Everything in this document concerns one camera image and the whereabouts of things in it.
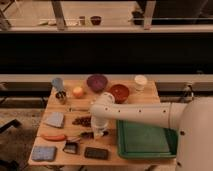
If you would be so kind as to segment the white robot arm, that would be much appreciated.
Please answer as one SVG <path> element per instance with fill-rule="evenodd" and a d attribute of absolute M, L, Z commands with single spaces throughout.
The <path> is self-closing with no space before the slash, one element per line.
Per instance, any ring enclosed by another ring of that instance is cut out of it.
<path fill-rule="evenodd" d="M 109 119 L 177 130 L 175 171 L 213 169 L 213 97 L 189 103 L 116 104 L 111 93 L 103 93 L 91 105 L 90 113 L 95 133 L 103 132 Z"/>

